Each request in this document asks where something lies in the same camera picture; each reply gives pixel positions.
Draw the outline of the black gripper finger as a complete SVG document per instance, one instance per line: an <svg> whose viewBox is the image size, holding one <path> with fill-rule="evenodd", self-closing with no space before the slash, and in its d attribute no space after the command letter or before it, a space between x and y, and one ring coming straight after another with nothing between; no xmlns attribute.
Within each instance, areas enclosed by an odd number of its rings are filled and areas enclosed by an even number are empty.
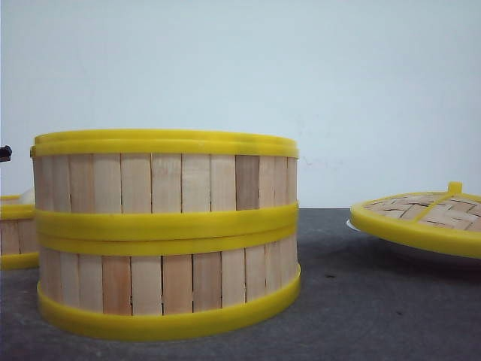
<svg viewBox="0 0 481 361"><path fill-rule="evenodd" d="M5 145L0 147L0 159L10 159L12 154L12 149L10 146Z"/></svg>

